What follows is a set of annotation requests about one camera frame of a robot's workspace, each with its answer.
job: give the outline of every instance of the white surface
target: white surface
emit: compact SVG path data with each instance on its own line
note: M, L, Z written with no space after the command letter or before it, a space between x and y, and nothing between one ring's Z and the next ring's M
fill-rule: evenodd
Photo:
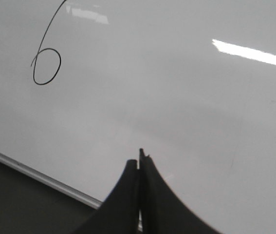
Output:
M226 234L276 233L276 1L0 0L0 152L103 200L143 147ZM39 55L36 78L58 66Z

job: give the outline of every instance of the metal edge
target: metal edge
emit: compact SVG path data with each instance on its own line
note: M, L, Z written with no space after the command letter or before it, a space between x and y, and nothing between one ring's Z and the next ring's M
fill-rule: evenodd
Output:
M25 166L22 163L17 162L14 159L11 159L3 154L0 153L0 162L35 179L38 180L39 182L54 188L56 190L58 190L61 193L64 193L92 208L97 209L100 205L101 205L101 201L99 201L98 199L95 199L92 196L89 196L87 194L84 194L64 183L61 183L58 180L55 180L43 173L40 173L39 171L36 171L28 166Z

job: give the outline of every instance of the black object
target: black object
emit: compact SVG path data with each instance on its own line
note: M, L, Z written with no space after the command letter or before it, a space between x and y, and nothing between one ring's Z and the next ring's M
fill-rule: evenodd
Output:
M143 149L140 169L128 160L108 198L74 234L136 234L139 210L144 234L220 234L177 198Z

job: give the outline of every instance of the handwritten number 6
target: handwritten number 6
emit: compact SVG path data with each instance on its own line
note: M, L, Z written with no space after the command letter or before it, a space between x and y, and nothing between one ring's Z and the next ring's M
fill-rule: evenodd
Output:
M38 85L45 85L45 84L50 83L50 82L56 77L56 75L58 74L58 71L59 71L59 69L60 69L60 67L61 67L61 55L60 55L60 53L59 53L56 49L54 49L54 48L45 48L45 49L42 49L42 50L41 50L41 45L42 45L42 43L43 43L43 41L44 41L44 39L45 39L45 36L46 36L46 34L47 34L48 30L49 30L49 27L50 27L52 21L54 20L56 14L58 13L58 11L60 10L60 8L62 7L62 5L63 5L66 1L67 1L67 0L64 0L64 1L61 3L61 5L57 8L55 14L52 16L52 18L51 18L51 20L50 20L50 22L49 22L49 24L48 24L48 27L47 27L47 29L46 29L46 31L45 31L45 33L44 33L44 36L42 37L42 40L41 40L41 42L40 42L38 51L37 51L35 57L33 58L32 63L31 63L31 67L33 66L33 63L34 63L34 68L33 68L33 81L35 82L35 84L38 84ZM51 79L49 79L49 80L48 80L47 82L45 82L45 83L38 83L38 82L35 80L36 63L37 63L38 55L39 55L40 53L46 51L46 50L54 51L54 52L58 55L58 57L59 57L59 65L58 65L58 69L56 70L54 76L53 76Z

